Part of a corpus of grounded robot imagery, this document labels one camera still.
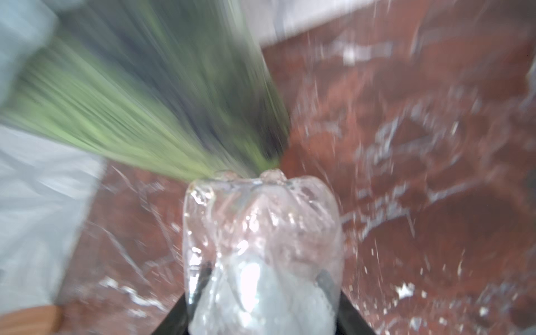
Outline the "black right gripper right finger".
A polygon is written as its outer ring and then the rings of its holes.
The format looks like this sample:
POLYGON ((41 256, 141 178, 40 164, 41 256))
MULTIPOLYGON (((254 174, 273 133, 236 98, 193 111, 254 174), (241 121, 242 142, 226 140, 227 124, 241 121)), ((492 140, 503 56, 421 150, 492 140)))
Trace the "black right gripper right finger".
POLYGON ((328 271, 323 269, 316 277, 316 283, 324 292, 332 309, 336 311, 335 335, 375 335, 374 330, 342 289, 338 288, 328 271))

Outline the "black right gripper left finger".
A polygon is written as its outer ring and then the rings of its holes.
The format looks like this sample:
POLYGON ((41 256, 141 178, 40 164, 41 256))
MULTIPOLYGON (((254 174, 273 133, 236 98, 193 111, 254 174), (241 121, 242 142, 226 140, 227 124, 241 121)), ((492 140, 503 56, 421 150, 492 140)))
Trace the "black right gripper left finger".
POLYGON ((152 335, 189 335, 188 324, 193 319, 201 295, 212 274, 212 266, 205 263, 200 271, 193 293, 184 293, 152 335))

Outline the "crushed Pepsi bottle blue cap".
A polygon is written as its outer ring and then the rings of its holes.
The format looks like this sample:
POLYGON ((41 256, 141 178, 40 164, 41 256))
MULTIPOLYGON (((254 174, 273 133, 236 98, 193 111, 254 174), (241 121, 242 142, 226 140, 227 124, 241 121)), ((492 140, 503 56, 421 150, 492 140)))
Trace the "crushed Pepsi bottle blue cap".
POLYGON ((317 177, 268 170, 192 182, 182 256, 190 334, 334 334, 339 206, 317 177))

